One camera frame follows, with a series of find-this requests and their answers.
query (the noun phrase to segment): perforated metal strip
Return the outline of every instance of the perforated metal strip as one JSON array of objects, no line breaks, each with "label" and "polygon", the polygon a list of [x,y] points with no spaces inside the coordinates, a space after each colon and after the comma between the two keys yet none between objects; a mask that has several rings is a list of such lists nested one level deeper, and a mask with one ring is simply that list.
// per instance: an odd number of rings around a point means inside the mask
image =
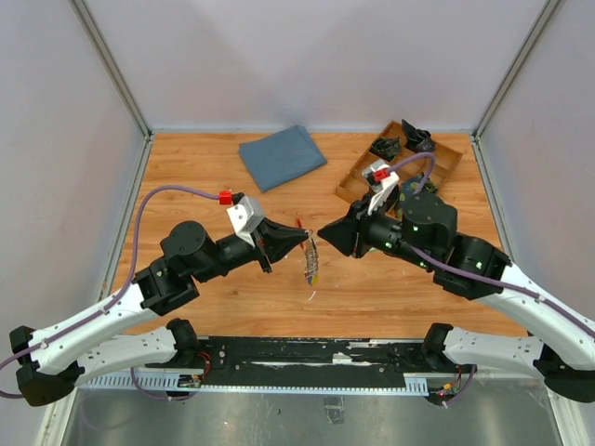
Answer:
[{"label": "perforated metal strip", "polygon": [[[234,393],[292,393],[325,395],[398,395],[427,396],[426,378],[406,377],[405,387],[275,387],[275,386],[215,386],[204,384],[200,389],[179,387],[180,373],[137,372],[137,379],[145,390],[169,390],[184,392],[234,392]],[[85,389],[136,390],[130,372],[115,372],[98,376],[83,384]]]}]

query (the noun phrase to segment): red connector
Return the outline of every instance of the red connector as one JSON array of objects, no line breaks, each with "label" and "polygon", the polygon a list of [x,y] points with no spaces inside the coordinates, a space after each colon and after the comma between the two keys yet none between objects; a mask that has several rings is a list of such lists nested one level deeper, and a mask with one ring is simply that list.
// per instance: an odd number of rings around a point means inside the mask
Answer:
[{"label": "red connector", "polygon": [[374,172],[374,181],[380,181],[381,179],[384,178],[388,178],[390,173],[389,173],[389,169],[387,167],[384,167],[383,169],[377,170],[376,172]]},{"label": "red connector", "polygon": [[222,190],[219,193],[219,204],[229,205],[232,203],[233,200],[231,199],[231,190]]}]

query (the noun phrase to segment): aluminum frame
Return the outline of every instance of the aluminum frame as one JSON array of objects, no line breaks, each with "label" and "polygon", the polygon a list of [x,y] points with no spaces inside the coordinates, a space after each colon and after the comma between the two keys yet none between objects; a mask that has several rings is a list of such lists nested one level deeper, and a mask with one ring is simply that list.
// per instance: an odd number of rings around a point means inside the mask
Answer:
[{"label": "aluminum frame", "polygon": [[[108,48],[99,26],[94,20],[92,12],[86,1],[69,0],[69,2],[73,7],[74,13],[81,21],[82,26],[85,28],[89,41],[92,43],[93,47],[95,47],[98,57],[103,63],[107,73],[110,75],[114,87],[120,94],[125,105],[128,107],[128,110],[134,118],[140,132],[145,137],[145,143],[139,157],[136,173],[134,175],[133,181],[131,182],[129,190],[127,191],[128,199],[122,212],[120,228],[113,243],[109,265],[105,271],[103,290],[99,296],[99,299],[101,299],[104,295],[109,293],[109,290],[112,287],[118,261],[124,246],[127,228],[132,218],[135,203],[139,194],[140,184],[142,182],[144,171],[149,160],[154,136],[153,129],[151,129],[151,127],[146,122],[138,103],[135,101],[134,96],[128,88],[126,80],[120,72],[120,69],[115,62],[115,59]],[[514,85],[518,74],[521,72],[525,62],[530,57],[534,47],[538,43],[543,33],[546,31],[555,13],[559,10],[563,3],[564,0],[547,0],[546,4],[540,11],[534,26],[522,44],[522,47],[520,48],[515,60],[512,62],[500,87],[496,91],[492,101],[483,114],[477,128],[472,132],[471,135],[473,150],[480,168],[488,202],[492,209],[493,218],[496,223],[496,229],[502,246],[508,253],[511,254],[511,256],[513,256],[514,253],[514,246],[510,243],[506,219],[504,218],[502,208],[499,205],[497,191],[492,185],[490,167],[486,164],[482,156],[481,136],[499,109],[500,104],[509,93],[511,87]],[[492,378],[494,379],[509,378],[507,374],[504,374],[504,376],[500,375],[500,373],[491,374]],[[69,397],[48,406],[46,410],[46,416],[42,422],[42,425],[40,426],[39,435],[35,445],[46,446],[48,444],[61,444],[66,425],[68,423],[69,417],[72,414],[75,395],[76,392],[73,392]],[[549,396],[552,408],[555,412],[555,419],[558,429],[562,435],[563,443],[565,445],[573,446],[581,444],[587,445],[588,435],[580,415],[580,411],[578,410],[577,403],[561,398],[553,393],[549,393]]]}]

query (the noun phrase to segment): cable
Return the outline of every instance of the cable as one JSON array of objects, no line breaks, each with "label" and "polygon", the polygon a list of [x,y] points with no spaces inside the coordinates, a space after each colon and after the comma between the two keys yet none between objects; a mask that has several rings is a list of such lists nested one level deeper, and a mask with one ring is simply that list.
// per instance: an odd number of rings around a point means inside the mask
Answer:
[{"label": "cable", "polygon": [[144,388],[140,386],[139,380],[134,373],[134,368],[130,368],[130,377],[132,378],[132,384],[137,390],[142,393],[145,397],[151,398],[152,400],[160,400],[160,401],[185,401],[192,398],[198,392],[191,392],[190,395],[186,395],[185,397],[162,397],[160,395],[153,395],[151,392],[148,392]]},{"label": "cable", "polygon": [[[200,358],[203,358],[205,360],[205,368],[203,369],[203,382],[205,381],[206,375],[211,371],[211,356],[206,353],[205,351],[201,351],[198,353],[198,355]],[[147,390],[145,390],[144,388],[142,388],[140,386],[140,382],[137,379],[137,376],[134,372],[134,368],[130,368],[130,378],[132,379],[132,384],[134,385],[134,387],[137,388],[137,390],[140,391],[140,393],[142,393],[144,396],[151,398],[152,400],[161,400],[161,401],[185,401],[185,400],[189,400],[190,398],[192,398],[194,395],[196,395],[198,392],[191,392],[190,395],[187,395],[185,397],[162,397],[159,395],[153,395],[151,392],[148,392]]]},{"label": "cable", "polygon": [[539,302],[542,302],[544,305],[547,305],[548,307],[550,307],[551,309],[556,311],[558,314],[562,315],[568,321],[571,321],[574,325],[579,327],[585,333],[587,333],[591,337],[595,338],[595,331],[592,330],[588,325],[583,323],[575,315],[571,314],[566,309],[562,308],[556,302],[552,302],[551,300],[546,299],[540,293],[536,293],[535,291],[529,290],[529,289],[527,289],[523,286],[520,286],[520,285],[515,285],[514,283],[497,281],[496,279],[490,279],[489,277],[483,277],[483,276],[480,276],[479,274],[475,274],[473,272],[468,272],[468,271],[464,271],[459,268],[451,267],[451,266],[446,265],[445,263],[441,262],[440,260],[437,260],[434,257],[429,256],[428,254],[426,254],[419,248],[415,248],[414,246],[411,246],[411,249],[413,249],[413,251],[418,256],[420,256],[422,259],[424,259],[426,262],[430,263],[432,266],[434,266],[437,269],[442,269],[446,272],[450,272],[452,274],[456,274],[457,276],[465,277],[467,279],[472,279],[477,282],[483,282],[483,283],[487,283],[488,285],[497,286],[499,288],[506,288],[506,289],[509,289],[512,291],[517,291],[524,295],[528,295],[529,297],[532,297],[533,299],[537,299]]},{"label": "cable", "polygon": [[[19,353],[6,358],[2,362],[0,362],[0,371],[2,369],[4,369],[7,365],[9,365],[12,361],[16,361],[19,358],[22,358],[23,356],[28,355],[28,354],[38,350],[42,346],[42,343],[45,345],[49,345],[51,342],[53,342],[57,339],[60,339],[61,337],[67,335],[68,333],[73,332],[74,330],[84,326],[85,324],[87,324],[91,321],[94,321],[96,318],[98,318],[100,315],[102,315],[104,313],[104,311],[109,310],[110,308],[112,308],[114,305],[116,305],[122,299],[122,297],[124,296],[126,291],[128,291],[130,284],[132,283],[132,279],[134,278],[135,269],[137,267],[137,256],[139,253],[140,219],[142,217],[142,213],[145,210],[145,206],[147,205],[147,202],[151,199],[151,197],[163,190],[179,190],[182,192],[188,192],[188,193],[191,193],[194,195],[208,198],[209,200],[218,200],[218,196],[215,194],[207,193],[207,192],[204,192],[204,191],[198,190],[198,189],[187,188],[186,186],[180,186],[180,185],[176,185],[176,184],[168,184],[168,185],[160,186],[158,188],[151,190],[149,193],[147,193],[147,195],[145,195],[145,197],[142,199],[142,202],[140,202],[139,210],[137,212],[137,218],[134,222],[134,229],[133,229],[133,236],[132,236],[132,259],[130,261],[130,270],[128,271],[128,275],[126,276],[126,280],[124,281],[124,285],[122,285],[122,288],[120,288],[120,290],[115,294],[115,296],[112,298],[112,300],[105,305],[103,310],[97,310],[94,313],[89,314],[82,320],[75,322],[73,325],[70,325],[70,326],[64,328],[63,330],[53,334],[52,336],[44,339],[42,342],[34,344],[28,348],[25,348],[24,350],[20,351]],[[23,396],[19,393],[7,393],[3,390],[0,390],[0,398],[6,398],[9,400],[19,400],[19,399],[23,398]]]},{"label": "cable", "polygon": [[127,425],[128,423],[130,423],[131,421],[134,421],[137,416],[136,415],[132,415],[129,418],[127,418],[124,421],[121,421],[119,423],[116,423],[115,425],[111,425],[111,426],[97,426],[95,424],[93,424],[88,417],[86,416],[85,413],[85,401],[87,401],[90,397],[86,397],[84,399],[82,399],[79,404],[78,404],[78,414],[79,417],[81,418],[81,422],[83,425],[85,425],[86,427],[88,427],[91,430],[95,430],[96,432],[108,432],[110,430],[115,430],[118,427],[122,427],[123,425]]},{"label": "cable", "polygon": [[420,153],[416,153],[415,155],[405,158],[404,160],[400,161],[399,163],[392,165],[387,170],[389,173],[396,172],[397,169],[400,169],[404,165],[412,163],[413,161],[419,160],[421,158],[430,158],[430,167],[426,170],[423,178],[421,178],[421,181],[419,181],[419,184],[417,184],[417,187],[416,187],[415,191],[413,192],[413,193],[418,193],[424,188],[424,186],[426,185],[426,182],[428,182],[428,179],[430,179],[430,174],[434,170],[434,165],[436,165],[436,157],[434,156],[433,153],[431,153],[429,151],[421,151]]},{"label": "cable", "polygon": [[475,372],[477,372],[477,365],[473,364],[471,366],[471,371],[469,372],[469,378],[467,378],[467,381],[465,381],[465,384],[463,385],[463,387],[458,391],[458,393],[453,398],[451,398],[450,400],[445,401],[443,403],[446,407],[452,405],[456,400],[458,400],[461,397],[461,395],[463,395],[463,393],[465,393],[465,391],[469,388],[469,384],[471,384],[471,380],[473,379]]}]

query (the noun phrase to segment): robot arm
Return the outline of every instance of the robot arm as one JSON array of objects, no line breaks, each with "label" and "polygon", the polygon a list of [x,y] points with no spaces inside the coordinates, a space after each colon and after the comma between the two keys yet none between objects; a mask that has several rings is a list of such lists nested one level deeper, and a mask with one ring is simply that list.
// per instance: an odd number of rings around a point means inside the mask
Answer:
[{"label": "robot arm", "polygon": [[387,166],[370,167],[373,192],[318,235],[345,256],[359,258],[375,248],[416,264],[433,272],[444,290],[502,311],[533,334],[508,338],[435,323],[422,347],[428,363],[436,369],[480,364],[543,376],[567,398],[595,401],[595,322],[540,288],[487,241],[457,232],[456,209],[435,195],[408,198],[403,221],[386,216],[398,178]]},{"label": "robot arm", "polygon": [[187,321],[172,321],[147,334],[112,338],[193,300],[199,295],[194,281],[226,276],[251,261],[271,272],[272,263],[309,236],[306,230],[268,220],[258,201],[243,194],[234,196],[227,212],[234,233],[216,242],[200,223],[179,223],[161,241],[164,255],[137,272],[117,303],[113,297],[120,291],[47,328],[13,330],[13,353],[40,345],[19,358],[17,381],[23,397],[32,406],[44,405],[99,374],[194,358],[196,334]]}]

